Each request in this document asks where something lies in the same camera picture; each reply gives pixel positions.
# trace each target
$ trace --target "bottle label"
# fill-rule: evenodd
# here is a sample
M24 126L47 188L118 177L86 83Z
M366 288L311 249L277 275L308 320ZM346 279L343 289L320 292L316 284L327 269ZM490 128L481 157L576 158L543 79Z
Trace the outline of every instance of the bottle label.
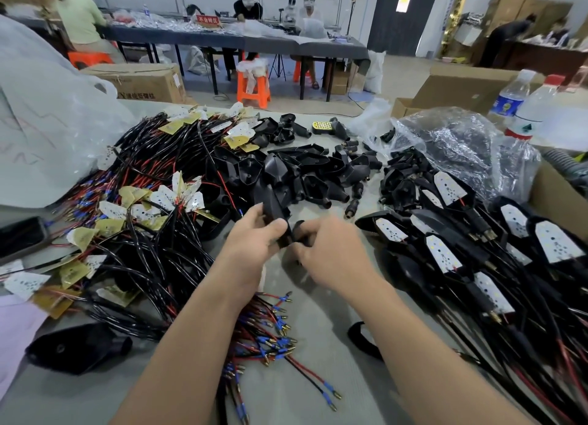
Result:
M512 117L516 114L516 110L523 102L524 100L514 100L499 95L490 112L504 117Z

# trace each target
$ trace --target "red bottle cap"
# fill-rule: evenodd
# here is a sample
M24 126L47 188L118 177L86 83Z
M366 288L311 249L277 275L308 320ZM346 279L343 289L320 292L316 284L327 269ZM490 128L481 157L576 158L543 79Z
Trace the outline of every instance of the red bottle cap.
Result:
M548 77L545 79L544 85L560 86L565 79L566 78L563 75L548 75Z

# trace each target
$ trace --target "red sign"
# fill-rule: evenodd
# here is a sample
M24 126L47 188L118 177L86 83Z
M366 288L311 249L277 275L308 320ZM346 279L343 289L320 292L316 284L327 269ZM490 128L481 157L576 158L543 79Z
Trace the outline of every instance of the red sign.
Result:
M219 28L221 20L217 16L196 15L196 21L206 28Z

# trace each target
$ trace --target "white table surface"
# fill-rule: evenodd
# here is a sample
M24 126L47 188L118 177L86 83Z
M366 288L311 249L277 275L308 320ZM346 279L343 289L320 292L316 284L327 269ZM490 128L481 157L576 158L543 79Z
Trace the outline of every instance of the white table surface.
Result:
M167 103L126 102L137 115L154 115ZM261 111L262 116L279 118L281 114ZM310 128L312 122L326 121L329 116L297 116L297 122ZM331 152L340 143L335 137L313 135L293 144L317 143ZM372 173L366 184L356 218L383 209L379 206L379 181L382 172ZM303 201L290 206L293 225L299 219L312 219L329 212L342 216L346 205L334 201L330 210ZM0 223L18 220L33 214L30 210L0 207ZM223 234L211 244L216 256L222 246ZM375 249L367 238L364 245L374 263ZM358 315L336 294L317 287L308 276L300 274L300 267L283 264L281 253L267 264L265 290L276 295L292 291L293 303L288 303L290 336L298 340L294 356L332 384L342 396L334 400L338 411L333 412L320 393L287 362L275 362L266 368L258 363L247 363L242 377L242 392L252 424L410 424L408 414L383 363L358 351L347 338L347 330ZM407 304L447 343L453 340L414 302L401 292ZM89 322L83 314L48 320L40 330L46 333ZM82 376L71 376L21 363L19 373L4 399L0 402L2 425L99 425L105 424L133 386L152 355L155 344L133 339L130 355L122 361L107 363ZM238 424L235 411L227 402L229 423Z

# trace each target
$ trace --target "green shirt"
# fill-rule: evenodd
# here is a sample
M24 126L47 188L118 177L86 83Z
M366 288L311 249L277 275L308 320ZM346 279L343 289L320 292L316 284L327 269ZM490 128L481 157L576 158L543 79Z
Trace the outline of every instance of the green shirt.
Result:
M72 43L89 44L100 40L95 25L106 26L107 22L93 0L57 0L55 8Z

